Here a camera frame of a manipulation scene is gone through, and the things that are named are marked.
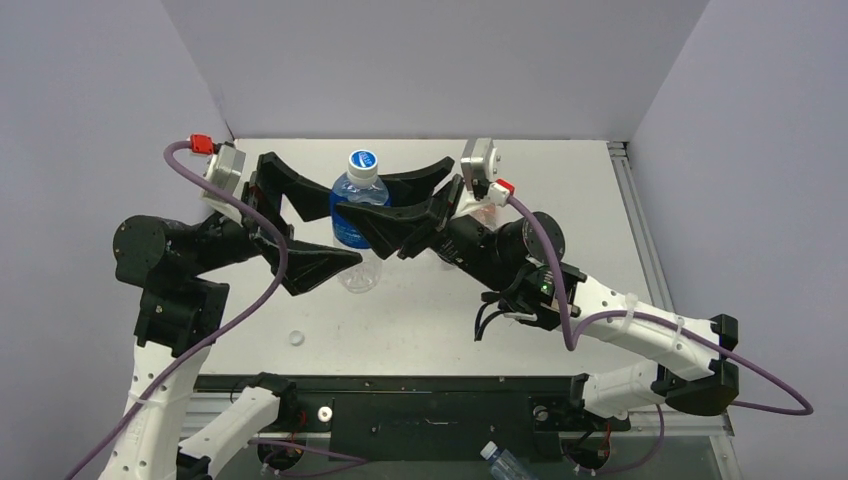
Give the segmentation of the clear bottle blue label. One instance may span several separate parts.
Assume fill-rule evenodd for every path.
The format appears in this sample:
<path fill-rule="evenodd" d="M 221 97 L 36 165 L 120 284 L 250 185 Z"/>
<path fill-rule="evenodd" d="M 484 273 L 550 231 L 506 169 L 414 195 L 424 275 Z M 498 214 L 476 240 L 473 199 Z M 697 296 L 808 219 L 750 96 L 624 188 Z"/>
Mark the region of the clear bottle blue label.
<path fill-rule="evenodd" d="M 338 274 L 339 282 L 350 293 L 374 289 L 382 276 L 383 260 L 363 233 L 359 214 L 366 206 L 390 204 L 390 192 L 379 175 L 377 155 L 367 149 L 352 151 L 344 171 L 331 187 L 329 200 L 334 245 L 361 255 L 360 263 Z"/>

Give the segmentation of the blue-white bottle cap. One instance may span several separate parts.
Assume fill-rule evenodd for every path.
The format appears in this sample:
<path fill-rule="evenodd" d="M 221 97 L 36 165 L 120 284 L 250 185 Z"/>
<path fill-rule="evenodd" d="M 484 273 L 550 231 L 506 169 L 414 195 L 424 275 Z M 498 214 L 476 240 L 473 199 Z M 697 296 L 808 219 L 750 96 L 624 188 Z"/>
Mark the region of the blue-white bottle cap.
<path fill-rule="evenodd" d="M 301 346 L 305 342 L 305 335 L 302 331 L 294 330 L 289 334 L 288 340 L 292 346 Z"/>

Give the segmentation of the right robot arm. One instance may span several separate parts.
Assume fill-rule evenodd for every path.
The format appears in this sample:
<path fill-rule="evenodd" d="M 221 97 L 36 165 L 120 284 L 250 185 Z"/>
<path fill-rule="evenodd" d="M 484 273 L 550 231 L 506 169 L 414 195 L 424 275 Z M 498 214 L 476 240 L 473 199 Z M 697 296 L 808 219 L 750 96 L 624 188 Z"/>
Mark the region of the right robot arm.
<path fill-rule="evenodd" d="M 734 318 L 679 316 L 566 264 L 557 222 L 522 206 L 492 167 L 466 160 L 460 174 L 439 186 L 442 175 L 441 166 L 387 175 L 388 201 L 336 199 L 331 215 L 356 229 L 380 258 L 435 252 L 486 286 L 518 323 L 560 331 L 568 349 L 587 336 L 638 355 L 634 365 L 573 381 L 563 402 L 572 424 L 622 419 L 650 405 L 717 416 L 737 398 Z"/>

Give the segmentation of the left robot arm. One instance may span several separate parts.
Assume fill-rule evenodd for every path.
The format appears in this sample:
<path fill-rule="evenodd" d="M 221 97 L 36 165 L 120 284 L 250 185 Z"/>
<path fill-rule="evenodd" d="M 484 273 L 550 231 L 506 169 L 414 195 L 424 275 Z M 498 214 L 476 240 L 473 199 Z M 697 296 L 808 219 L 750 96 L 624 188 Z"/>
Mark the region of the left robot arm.
<path fill-rule="evenodd" d="M 233 328 L 224 320 L 230 288 L 206 280 L 206 273 L 262 257 L 272 273 L 260 296 L 266 302 L 277 289 L 306 293 L 362 260 L 348 250 L 294 239 L 275 189 L 280 163 L 244 180 L 245 155 L 235 147 L 200 147 L 197 154 L 209 163 L 191 180 L 212 214 L 195 225 L 137 215 L 113 238 L 117 279 L 142 295 L 125 412 L 105 440 L 105 479 L 212 479 L 262 429 L 285 430 L 297 420 L 294 382 L 260 373 L 216 418 L 183 435 L 201 367 Z"/>

